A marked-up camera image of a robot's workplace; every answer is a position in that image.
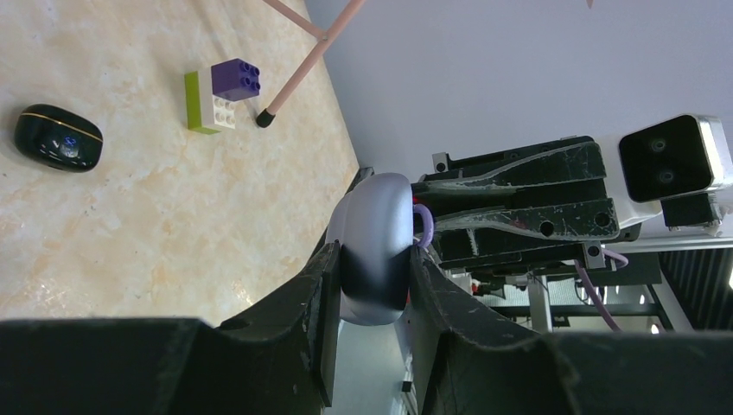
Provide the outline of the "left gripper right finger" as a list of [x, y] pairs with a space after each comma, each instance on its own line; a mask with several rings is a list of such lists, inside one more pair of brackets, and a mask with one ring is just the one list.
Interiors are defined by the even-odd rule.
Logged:
[[729, 414], [724, 332], [540, 334], [411, 251], [413, 382], [422, 414]]

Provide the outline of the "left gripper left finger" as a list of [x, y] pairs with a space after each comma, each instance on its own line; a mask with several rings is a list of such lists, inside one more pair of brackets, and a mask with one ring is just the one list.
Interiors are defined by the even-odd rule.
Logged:
[[195, 318], [1, 324], [4, 414], [320, 414], [333, 401], [340, 247], [212, 327]]

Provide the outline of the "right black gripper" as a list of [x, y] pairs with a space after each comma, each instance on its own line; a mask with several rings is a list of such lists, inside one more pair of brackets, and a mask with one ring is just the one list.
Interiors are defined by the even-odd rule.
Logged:
[[601, 245], [635, 240], [606, 189], [602, 148], [569, 137], [483, 156], [434, 156], [435, 171], [412, 185], [429, 196], [431, 246], [443, 269], [527, 272], [578, 260], [601, 265]]

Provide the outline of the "grey earbud charging case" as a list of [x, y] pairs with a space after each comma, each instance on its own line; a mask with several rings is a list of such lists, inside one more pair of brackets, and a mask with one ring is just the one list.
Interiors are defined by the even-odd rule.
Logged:
[[340, 318], [360, 326], [397, 321], [407, 303], [413, 246], [409, 179], [382, 173], [360, 182], [336, 205], [326, 241], [341, 246]]

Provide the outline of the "black earbud charging case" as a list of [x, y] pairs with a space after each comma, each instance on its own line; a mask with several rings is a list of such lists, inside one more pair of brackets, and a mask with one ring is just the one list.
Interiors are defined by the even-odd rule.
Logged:
[[94, 169], [102, 155], [102, 131], [73, 112], [48, 104], [26, 107], [18, 116], [14, 145], [31, 160], [73, 173]]

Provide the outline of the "purple earbud pair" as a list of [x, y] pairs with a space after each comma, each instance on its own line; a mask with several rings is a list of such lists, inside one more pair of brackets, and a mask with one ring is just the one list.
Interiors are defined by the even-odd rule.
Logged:
[[415, 231], [413, 242], [421, 249], [427, 250], [435, 234], [433, 214], [428, 207], [420, 203], [413, 205], [413, 214], [419, 218], [419, 220], [415, 220], [415, 223], [421, 226], [419, 230]]

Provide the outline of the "pink music stand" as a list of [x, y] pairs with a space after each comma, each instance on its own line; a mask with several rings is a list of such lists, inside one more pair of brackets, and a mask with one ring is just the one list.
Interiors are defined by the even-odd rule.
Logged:
[[328, 29], [321, 29], [309, 19], [299, 15], [283, 2], [277, 0], [265, 1], [265, 3], [275, 11], [289, 19], [300, 29], [313, 36], [316, 39], [316, 44], [304, 58], [296, 71], [285, 82], [284, 86], [272, 102], [270, 102], [270, 104], [255, 118], [255, 122], [258, 127], [267, 128], [271, 125], [286, 100], [301, 84], [303, 79], [313, 69], [316, 63], [324, 56], [325, 52], [338, 38], [349, 22], [356, 16], [365, 2], [365, 0], [349, 1], [341, 13], [335, 18], [331, 26]]

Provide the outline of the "purple and cream block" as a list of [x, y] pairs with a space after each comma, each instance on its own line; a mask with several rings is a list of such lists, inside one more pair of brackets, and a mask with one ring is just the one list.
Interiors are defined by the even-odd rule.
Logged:
[[260, 94], [259, 67], [239, 58], [183, 76], [189, 130], [213, 135], [237, 126], [235, 106]]

